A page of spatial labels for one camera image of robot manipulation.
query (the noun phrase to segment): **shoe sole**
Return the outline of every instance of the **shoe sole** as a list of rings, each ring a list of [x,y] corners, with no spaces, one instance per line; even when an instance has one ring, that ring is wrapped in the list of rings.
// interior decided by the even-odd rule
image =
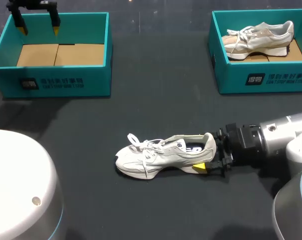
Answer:
[[[192,174],[207,174],[207,171],[205,170],[205,169],[199,169],[199,168],[197,168],[197,167],[194,167],[194,166],[197,166],[197,165],[200,165],[200,164],[195,164],[195,165],[193,165],[193,166],[184,166],[184,167],[181,167],[181,168],[179,168],[179,169],[181,169],[182,171],[184,171],[185,173],[187,172],[187,173],[192,173]],[[118,167],[117,167],[117,169],[119,170],[119,171],[121,171],[122,173],[124,173],[124,174],[126,174],[126,175],[128,175],[128,176],[130,176],[130,177],[134,177],[134,178],[136,178],[136,179],[143,179],[143,180],[150,180],[150,179],[153,179],[161,170],[163,170],[164,168],[162,168],[162,169],[160,169],[160,170],[158,170],[158,171],[154,171],[154,172],[149,172],[148,174],[147,174],[147,178],[146,178],[146,175],[145,175],[145,173],[143,172],[143,173],[131,173],[131,172],[128,172],[128,171],[124,171],[124,170],[122,170],[122,169],[119,169]]]
[[[277,48],[260,48],[260,49],[255,49],[252,50],[250,52],[246,52],[246,53],[238,53],[238,54],[232,54],[232,53],[226,53],[226,55],[230,58],[230,59],[235,59],[235,60],[244,60],[247,56],[249,56],[250,54],[253,53],[261,53],[263,55],[267,55],[267,56],[273,56],[273,57],[282,57],[282,56],[286,56],[288,53],[288,46],[284,46],[284,47],[277,47]]]

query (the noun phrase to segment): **dark tabletop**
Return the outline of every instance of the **dark tabletop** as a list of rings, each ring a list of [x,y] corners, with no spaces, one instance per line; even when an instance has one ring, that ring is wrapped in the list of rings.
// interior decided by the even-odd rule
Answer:
[[[234,167],[226,178],[170,169],[150,181],[115,171],[128,133],[164,139],[302,112],[302,93],[220,95],[205,29],[175,31],[173,21],[149,32],[157,24],[149,22],[134,25],[136,34],[115,24],[110,98],[8,101],[0,94],[0,129],[36,139],[51,155],[67,206],[67,240],[276,239],[278,180],[258,168]]]

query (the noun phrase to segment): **shoe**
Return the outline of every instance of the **shoe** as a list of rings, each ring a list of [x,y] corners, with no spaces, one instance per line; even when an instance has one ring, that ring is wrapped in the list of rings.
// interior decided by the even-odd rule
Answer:
[[[166,167],[176,167],[192,174],[205,174],[199,164],[210,162],[216,152],[216,143],[210,133],[205,135],[175,135],[166,140],[139,140],[128,134],[132,145],[117,154],[119,171],[137,179],[152,179]]]
[[[243,60],[252,53],[270,56],[286,56],[293,38],[293,22],[281,25],[268,25],[264,22],[248,26],[240,31],[227,30],[223,36],[226,55],[231,59]]]

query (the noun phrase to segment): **shoe box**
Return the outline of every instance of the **shoe box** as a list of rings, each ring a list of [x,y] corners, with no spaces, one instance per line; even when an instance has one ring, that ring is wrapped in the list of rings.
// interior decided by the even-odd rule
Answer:
[[[294,36],[287,56],[251,55],[229,60],[222,36],[227,29],[246,26],[294,24]],[[220,93],[302,92],[302,9],[213,11],[208,48]]]
[[[0,90],[5,98],[109,96],[112,35],[107,12],[23,14],[28,35],[8,18],[0,38]]]

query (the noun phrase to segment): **teal shoe box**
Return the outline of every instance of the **teal shoe box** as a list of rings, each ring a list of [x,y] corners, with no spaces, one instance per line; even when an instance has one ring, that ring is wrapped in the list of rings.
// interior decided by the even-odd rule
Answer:
[[[247,26],[294,24],[294,38],[302,53],[302,9],[213,11],[209,32],[209,52],[220,93],[302,92],[302,61],[238,62],[226,55],[222,36],[227,29]]]
[[[0,38],[0,90],[6,98],[109,96],[112,75],[112,34],[107,12],[60,13],[55,36],[49,14],[23,14],[28,35],[8,18]],[[23,45],[104,44],[103,64],[20,66]]]

